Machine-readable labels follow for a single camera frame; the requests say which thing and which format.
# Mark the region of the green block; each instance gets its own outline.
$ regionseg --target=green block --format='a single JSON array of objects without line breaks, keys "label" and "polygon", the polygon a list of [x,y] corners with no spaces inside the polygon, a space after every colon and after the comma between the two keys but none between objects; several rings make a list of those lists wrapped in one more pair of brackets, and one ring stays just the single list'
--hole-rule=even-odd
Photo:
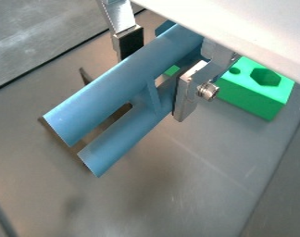
[{"label": "green block", "polygon": [[219,98],[264,119],[273,120],[288,103],[295,82],[243,57],[216,84],[221,87]]},{"label": "green block", "polygon": [[165,72],[164,74],[169,77],[173,77],[174,74],[180,71],[180,67],[177,65],[173,65]]}]

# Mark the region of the metal bracket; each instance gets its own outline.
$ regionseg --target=metal bracket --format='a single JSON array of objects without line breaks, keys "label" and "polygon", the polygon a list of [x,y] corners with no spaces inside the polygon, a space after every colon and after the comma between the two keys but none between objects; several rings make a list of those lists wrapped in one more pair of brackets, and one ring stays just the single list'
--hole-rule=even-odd
[{"label": "metal bracket", "polygon": [[97,0],[112,33],[113,48],[122,61],[144,47],[144,28],[137,25],[129,0]]},{"label": "metal bracket", "polygon": [[196,109],[199,96],[212,100],[220,90],[212,83],[217,81],[241,57],[209,39],[204,41],[201,52],[203,56],[212,58],[212,60],[209,62],[200,61],[180,77],[177,85],[174,118],[180,122]]}]

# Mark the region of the gray wall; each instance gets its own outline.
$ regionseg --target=gray wall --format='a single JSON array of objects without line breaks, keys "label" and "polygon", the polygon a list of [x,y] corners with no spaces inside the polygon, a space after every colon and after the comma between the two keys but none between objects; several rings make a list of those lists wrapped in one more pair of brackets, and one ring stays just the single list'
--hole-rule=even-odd
[{"label": "gray wall", "polygon": [[0,85],[106,28],[96,0],[0,0]]}]

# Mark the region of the white panel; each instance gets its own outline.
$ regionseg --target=white panel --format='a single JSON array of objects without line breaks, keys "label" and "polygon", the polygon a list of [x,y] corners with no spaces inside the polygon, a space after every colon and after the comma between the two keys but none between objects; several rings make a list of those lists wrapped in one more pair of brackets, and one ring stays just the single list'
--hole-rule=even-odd
[{"label": "white panel", "polygon": [[133,0],[300,82],[300,0]]}]

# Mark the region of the screw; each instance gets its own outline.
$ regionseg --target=screw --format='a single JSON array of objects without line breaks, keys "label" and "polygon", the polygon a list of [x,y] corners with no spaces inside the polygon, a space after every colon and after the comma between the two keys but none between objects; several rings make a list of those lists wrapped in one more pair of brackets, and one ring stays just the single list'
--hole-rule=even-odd
[{"label": "screw", "polygon": [[197,86],[197,95],[201,98],[205,98],[208,101],[212,101],[215,99],[219,92],[220,87],[212,83],[212,80]]}]

